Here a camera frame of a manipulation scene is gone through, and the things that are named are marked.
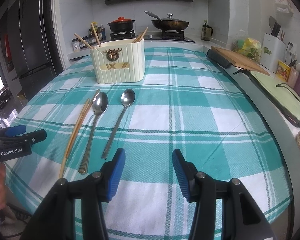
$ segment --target spoon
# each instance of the spoon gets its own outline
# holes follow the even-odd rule
[[[157,18],[159,21],[162,21],[158,15],[152,13],[152,12],[149,12],[149,11],[145,11],[145,13],[153,18]]]
[[[86,151],[84,152],[83,159],[82,159],[80,167],[79,167],[79,173],[81,173],[81,174],[85,174],[88,171],[88,163],[89,163],[90,150],[91,150],[94,129],[96,127],[97,120],[107,109],[107,106],[108,106],[108,97],[107,97],[106,93],[104,93],[104,92],[98,93],[95,96],[95,98],[93,99],[93,103],[92,103],[92,110],[96,116],[94,117],[88,144],[86,147]]]
[[[119,116],[119,119],[117,120],[117,123],[115,124],[115,126],[114,126],[114,128],[112,130],[112,133],[111,133],[110,138],[109,138],[109,140],[107,142],[105,150],[103,151],[103,154],[101,156],[102,159],[106,159],[108,157],[109,150],[111,148],[114,136],[117,133],[117,129],[119,128],[121,119],[122,119],[124,113],[126,112],[127,108],[133,104],[135,98],[136,98],[136,95],[135,95],[134,91],[132,89],[130,89],[130,88],[126,89],[122,93],[122,95],[121,95],[121,103],[123,104],[123,110],[122,110],[122,112],[121,112],[121,114]]]

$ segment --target wok handle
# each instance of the wok handle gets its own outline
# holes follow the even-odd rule
[[[155,15],[154,13],[152,12],[149,12],[149,11],[145,11],[145,13],[153,18],[157,18],[159,21],[162,21],[158,15]]]

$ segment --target orange lid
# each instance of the orange lid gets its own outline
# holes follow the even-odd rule
[[[125,19],[124,17],[119,17],[117,20],[112,21],[112,23],[123,22],[123,21],[132,21],[132,20],[131,19]]]

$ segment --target screw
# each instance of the screw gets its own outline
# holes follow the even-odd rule
[[[64,185],[65,183],[66,183],[66,179],[65,178],[61,178],[61,179],[58,179],[57,180],[57,183],[59,184],[59,185]]]
[[[197,177],[198,177],[199,179],[203,179],[203,178],[206,177],[206,174],[205,174],[204,172],[202,172],[202,171],[199,171],[199,172],[197,172]]]
[[[101,172],[100,171],[95,171],[94,173],[91,174],[92,177],[94,178],[100,178],[101,177]]]
[[[240,184],[240,180],[237,179],[237,178],[231,179],[231,182],[232,182],[233,184],[235,184],[235,185],[239,185],[239,184]]]

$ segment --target deer head emblem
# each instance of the deer head emblem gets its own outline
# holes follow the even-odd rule
[[[106,53],[106,57],[110,61],[116,61],[119,58],[119,52],[122,49],[109,49],[109,51],[102,51],[103,53]]]

